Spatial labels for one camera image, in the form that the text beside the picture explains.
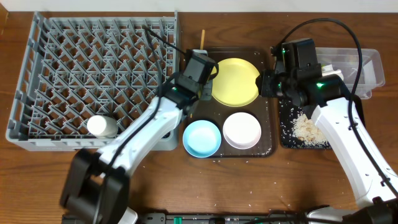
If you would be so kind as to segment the white paper cup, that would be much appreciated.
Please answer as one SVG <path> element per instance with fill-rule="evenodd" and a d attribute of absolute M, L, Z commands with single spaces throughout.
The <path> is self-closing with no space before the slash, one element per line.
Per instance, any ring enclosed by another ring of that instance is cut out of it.
<path fill-rule="evenodd" d="M 89 118 L 87 129 L 96 138 L 114 138 L 118 133 L 116 120 L 101 115 L 94 115 Z"/>

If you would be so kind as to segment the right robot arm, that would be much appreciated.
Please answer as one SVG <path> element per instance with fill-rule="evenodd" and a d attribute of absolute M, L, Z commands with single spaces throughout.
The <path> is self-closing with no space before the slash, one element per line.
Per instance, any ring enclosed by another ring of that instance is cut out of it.
<path fill-rule="evenodd" d="M 294 223 L 397 223 L 397 174 L 379 152 L 354 105 L 355 94 L 336 73 L 322 74 L 312 39 L 271 48 L 272 70 L 256 79 L 259 94 L 289 100 L 324 134 L 349 180 L 357 211 L 325 205 L 291 217 Z"/>

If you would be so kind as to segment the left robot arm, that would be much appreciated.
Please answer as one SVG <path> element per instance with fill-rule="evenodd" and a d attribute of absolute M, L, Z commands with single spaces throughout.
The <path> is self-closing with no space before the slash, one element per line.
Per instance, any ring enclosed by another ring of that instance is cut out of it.
<path fill-rule="evenodd" d="M 160 86 L 140 117 L 96 152 L 79 150 L 72 159 L 60 205 L 83 223 L 135 223 L 128 207 L 130 178 L 143 158 L 210 95 L 205 86 L 218 64 L 206 50 L 188 50 L 186 68 Z"/>

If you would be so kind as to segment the white paper napkin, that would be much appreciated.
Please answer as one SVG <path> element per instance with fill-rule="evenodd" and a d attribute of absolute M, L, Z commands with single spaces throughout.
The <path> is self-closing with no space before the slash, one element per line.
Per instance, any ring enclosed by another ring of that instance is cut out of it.
<path fill-rule="evenodd" d="M 340 69 L 334 70 L 332 64 L 323 65 L 322 66 L 322 76 L 329 76 L 329 75 L 338 75 L 342 80 L 344 80 L 344 76 Z"/>

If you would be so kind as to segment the yellow round plate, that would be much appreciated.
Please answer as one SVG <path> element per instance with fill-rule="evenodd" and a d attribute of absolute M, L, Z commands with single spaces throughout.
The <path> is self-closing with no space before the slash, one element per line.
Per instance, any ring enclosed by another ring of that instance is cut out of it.
<path fill-rule="evenodd" d="M 224 59 L 218 62 L 218 74 L 212 79 L 212 97 L 225 106 L 246 106 L 259 95 L 256 88 L 259 75 L 259 70 L 247 60 Z"/>

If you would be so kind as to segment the pale pink bowl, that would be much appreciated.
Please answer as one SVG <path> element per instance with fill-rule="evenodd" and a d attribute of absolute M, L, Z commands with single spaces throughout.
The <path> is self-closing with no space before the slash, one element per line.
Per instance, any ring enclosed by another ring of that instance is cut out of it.
<path fill-rule="evenodd" d="M 226 142 L 236 149 L 245 150 L 255 146 L 261 134 L 260 122 L 249 113 L 233 113 L 223 124 L 223 136 Z"/>

